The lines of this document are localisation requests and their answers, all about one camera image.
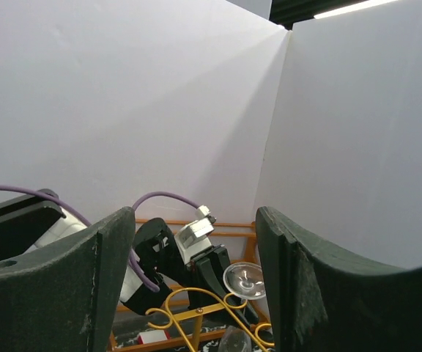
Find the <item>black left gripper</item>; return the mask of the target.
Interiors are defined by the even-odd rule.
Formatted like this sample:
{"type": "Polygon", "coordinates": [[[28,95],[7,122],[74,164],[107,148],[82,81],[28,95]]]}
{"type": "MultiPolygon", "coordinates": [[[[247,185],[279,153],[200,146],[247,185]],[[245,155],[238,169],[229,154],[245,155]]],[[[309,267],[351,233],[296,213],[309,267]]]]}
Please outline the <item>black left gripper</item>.
{"type": "MultiPolygon", "coordinates": [[[[226,300],[229,305],[239,306],[247,302],[242,308],[232,309],[246,328],[259,322],[259,315],[251,304],[259,300],[259,265],[250,262],[231,263],[227,248],[218,246],[216,252],[196,260],[190,274],[179,253],[174,234],[162,218],[153,218],[139,227],[133,240],[133,249],[142,266],[154,268],[183,287],[207,290],[223,301],[231,293],[232,296],[226,300]]],[[[209,294],[191,292],[190,308],[216,303],[217,300],[209,294]]],[[[221,325],[240,327],[226,309],[212,312],[206,319],[221,325]]]]}

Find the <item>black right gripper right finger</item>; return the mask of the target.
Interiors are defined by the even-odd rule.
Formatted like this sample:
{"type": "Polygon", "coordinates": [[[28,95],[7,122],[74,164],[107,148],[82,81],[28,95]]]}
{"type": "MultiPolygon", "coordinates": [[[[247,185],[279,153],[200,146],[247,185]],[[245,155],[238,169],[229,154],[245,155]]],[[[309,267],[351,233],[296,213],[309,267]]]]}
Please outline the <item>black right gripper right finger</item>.
{"type": "Polygon", "coordinates": [[[277,351],[422,351],[422,266],[370,260],[271,207],[255,225],[277,351]]]}

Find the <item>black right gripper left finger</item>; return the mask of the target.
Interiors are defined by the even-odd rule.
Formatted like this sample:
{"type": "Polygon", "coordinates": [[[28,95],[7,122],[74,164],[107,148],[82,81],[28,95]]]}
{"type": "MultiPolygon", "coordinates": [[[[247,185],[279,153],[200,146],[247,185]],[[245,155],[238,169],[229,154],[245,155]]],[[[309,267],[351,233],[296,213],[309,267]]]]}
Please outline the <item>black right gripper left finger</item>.
{"type": "Polygon", "coordinates": [[[0,351],[105,351],[134,232],[124,207],[32,252],[0,235],[0,351]]]}

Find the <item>clear wine glass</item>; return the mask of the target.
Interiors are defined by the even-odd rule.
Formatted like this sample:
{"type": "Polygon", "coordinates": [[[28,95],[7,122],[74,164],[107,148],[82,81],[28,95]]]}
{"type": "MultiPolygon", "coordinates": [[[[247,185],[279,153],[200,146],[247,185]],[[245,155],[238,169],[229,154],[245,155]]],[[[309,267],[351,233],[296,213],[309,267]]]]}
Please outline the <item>clear wine glass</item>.
{"type": "MultiPolygon", "coordinates": [[[[240,305],[266,296],[262,268],[255,263],[231,264],[223,272],[223,283],[230,293],[240,299],[240,305]]],[[[228,326],[219,342],[218,351],[252,351],[251,336],[241,328],[228,326]]]]}

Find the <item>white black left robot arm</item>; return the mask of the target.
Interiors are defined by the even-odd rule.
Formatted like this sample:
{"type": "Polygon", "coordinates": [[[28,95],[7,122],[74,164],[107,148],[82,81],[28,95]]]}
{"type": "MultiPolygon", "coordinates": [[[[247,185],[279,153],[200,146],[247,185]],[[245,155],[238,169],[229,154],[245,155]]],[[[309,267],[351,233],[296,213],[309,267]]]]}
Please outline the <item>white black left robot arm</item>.
{"type": "MultiPolygon", "coordinates": [[[[0,261],[32,252],[86,228],[83,216],[62,202],[49,189],[31,191],[0,186],[18,197],[0,203],[0,261]]],[[[162,218],[141,225],[131,247],[120,304],[142,313],[162,304],[171,292],[163,281],[168,276],[183,287],[203,288],[218,297],[228,295],[230,304],[242,297],[232,287],[230,261],[223,246],[209,240],[215,217],[208,207],[177,194],[156,191],[145,194],[133,204],[136,210],[153,197],[168,197],[196,209],[196,220],[177,234],[162,218]]]]}

